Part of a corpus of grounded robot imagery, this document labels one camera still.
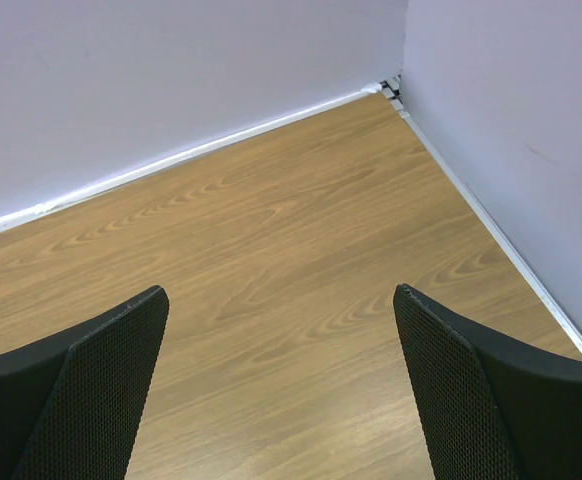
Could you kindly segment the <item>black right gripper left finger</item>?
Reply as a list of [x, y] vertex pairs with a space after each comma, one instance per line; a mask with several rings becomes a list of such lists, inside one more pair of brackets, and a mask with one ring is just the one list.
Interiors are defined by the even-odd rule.
[[153, 286], [0, 354], [0, 479], [122, 479], [169, 313]]

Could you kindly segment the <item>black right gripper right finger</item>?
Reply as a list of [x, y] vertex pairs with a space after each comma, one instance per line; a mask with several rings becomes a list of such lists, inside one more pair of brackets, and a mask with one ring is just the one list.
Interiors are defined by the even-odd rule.
[[407, 284], [393, 305], [435, 478], [582, 479], [582, 361]]

